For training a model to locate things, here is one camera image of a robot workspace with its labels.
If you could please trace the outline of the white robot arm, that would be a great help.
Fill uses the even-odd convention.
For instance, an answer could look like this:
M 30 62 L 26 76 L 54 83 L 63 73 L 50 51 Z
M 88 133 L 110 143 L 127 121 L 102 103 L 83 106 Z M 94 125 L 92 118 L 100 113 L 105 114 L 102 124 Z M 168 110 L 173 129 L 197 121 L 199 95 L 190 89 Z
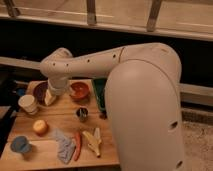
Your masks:
M 181 62 L 162 43 L 128 45 L 74 58 L 59 48 L 40 71 L 60 95 L 71 77 L 106 78 L 105 108 L 122 171 L 185 171 Z

